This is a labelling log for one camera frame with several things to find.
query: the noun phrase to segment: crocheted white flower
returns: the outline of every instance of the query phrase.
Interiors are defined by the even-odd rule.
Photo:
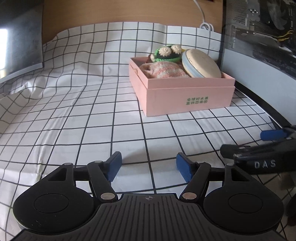
[[[166,57],[166,56],[169,56],[172,53],[172,50],[171,50],[170,47],[164,46],[164,47],[161,47],[158,52],[159,52],[159,54],[161,56]]]
[[[154,54],[151,54],[150,55],[150,59],[151,59],[152,62],[154,62],[155,61],[155,55]]]
[[[171,49],[173,50],[174,53],[176,54],[181,54],[182,53],[182,48],[179,44],[174,44],[171,46]]]

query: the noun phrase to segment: wooden headboard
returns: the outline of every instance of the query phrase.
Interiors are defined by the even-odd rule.
[[[198,1],[206,22],[220,33],[223,0]],[[42,42],[68,28],[122,21],[199,27],[202,15],[193,0],[44,0]]]

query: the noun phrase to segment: knitted pink item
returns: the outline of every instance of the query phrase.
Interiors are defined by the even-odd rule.
[[[155,63],[142,64],[140,70],[149,79],[160,78],[189,78],[189,76],[176,63],[170,61],[159,61]]]

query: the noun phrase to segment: crocheted toy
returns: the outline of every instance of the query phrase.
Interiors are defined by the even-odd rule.
[[[181,60],[182,48],[178,44],[163,46],[150,55],[150,59],[153,63],[159,61],[170,61],[177,63]]]
[[[142,64],[140,70],[149,78],[189,78],[182,66],[170,61]]]

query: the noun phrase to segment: blue gripper pad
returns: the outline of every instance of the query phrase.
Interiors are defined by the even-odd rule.
[[[263,141],[276,141],[286,137],[288,137],[288,133],[284,132],[283,130],[269,130],[262,131],[260,133],[260,138]]]
[[[119,151],[114,152],[104,164],[109,165],[106,178],[109,182],[112,182],[122,165],[121,153]]]
[[[191,173],[191,165],[193,162],[189,160],[187,156],[185,156],[183,153],[178,153],[176,156],[176,164],[177,169],[181,173],[184,180],[188,183],[193,177],[193,174]]]

